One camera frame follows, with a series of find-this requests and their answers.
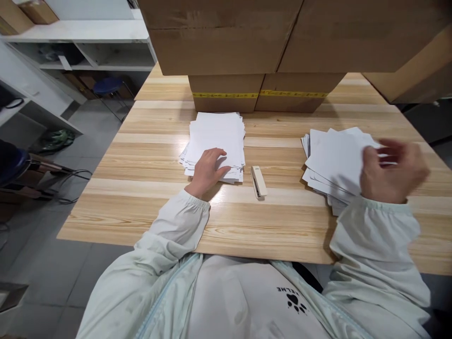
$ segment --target white wall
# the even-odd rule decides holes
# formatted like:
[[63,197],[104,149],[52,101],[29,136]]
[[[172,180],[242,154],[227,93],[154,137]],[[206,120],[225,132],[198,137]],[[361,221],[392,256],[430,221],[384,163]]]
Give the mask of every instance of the white wall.
[[46,0],[60,20],[133,20],[126,0]]
[[40,70],[19,59],[0,41],[0,81],[54,115],[60,116],[73,101]]

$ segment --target yellow tape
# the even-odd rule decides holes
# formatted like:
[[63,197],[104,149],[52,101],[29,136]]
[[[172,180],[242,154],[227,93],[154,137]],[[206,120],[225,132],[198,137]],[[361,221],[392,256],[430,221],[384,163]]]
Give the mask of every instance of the yellow tape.
[[273,91],[269,89],[263,89],[259,95],[271,96],[271,97],[312,97],[312,98],[324,98],[328,93],[313,93],[313,92],[289,92],[289,91]]
[[231,98],[231,99],[252,99],[257,98],[259,93],[192,93],[193,97],[205,98]]

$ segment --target white stapler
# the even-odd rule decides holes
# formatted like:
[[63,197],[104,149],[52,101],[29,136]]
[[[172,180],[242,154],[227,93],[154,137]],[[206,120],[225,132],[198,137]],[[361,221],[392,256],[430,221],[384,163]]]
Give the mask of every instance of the white stapler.
[[257,200],[263,200],[267,195],[267,187],[265,186],[264,177],[259,166],[251,166],[251,179],[254,187],[254,194]]

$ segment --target right hand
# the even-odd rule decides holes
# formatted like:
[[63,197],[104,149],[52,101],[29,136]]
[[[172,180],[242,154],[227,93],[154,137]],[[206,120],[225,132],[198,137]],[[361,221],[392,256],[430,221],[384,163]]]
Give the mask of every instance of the right hand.
[[[363,151],[361,195],[379,202],[406,203],[408,195],[427,179],[430,170],[418,144],[392,139],[382,139],[380,143],[385,147],[368,146]],[[383,165],[382,162],[396,164]]]
[[215,168],[221,155],[226,156],[226,152],[221,148],[204,151],[194,167],[192,182],[185,187],[189,194],[200,199],[231,169],[230,166]]

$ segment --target left hand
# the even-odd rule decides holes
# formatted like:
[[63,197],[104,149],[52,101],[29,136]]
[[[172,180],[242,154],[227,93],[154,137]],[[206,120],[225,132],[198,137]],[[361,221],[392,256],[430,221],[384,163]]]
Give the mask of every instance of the left hand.
[[192,182],[185,187],[187,193],[200,199],[231,169],[230,166],[215,169],[215,164],[221,155],[226,155],[226,152],[221,148],[204,151],[194,167]]

